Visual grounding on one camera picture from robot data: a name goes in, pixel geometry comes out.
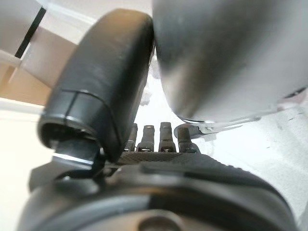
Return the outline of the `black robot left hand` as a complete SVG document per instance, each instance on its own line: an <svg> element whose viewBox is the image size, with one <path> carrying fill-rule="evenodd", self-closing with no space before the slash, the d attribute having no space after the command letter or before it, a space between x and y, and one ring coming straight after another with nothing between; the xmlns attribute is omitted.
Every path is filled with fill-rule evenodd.
<svg viewBox="0 0 308 231"><path fill-rule="evenodd" d="M295 231L281 194L201 154L187 127L130 148L154 48L149 15L117 9L85 34L38 123L52 160L31 171L20 231Z"/></svg>

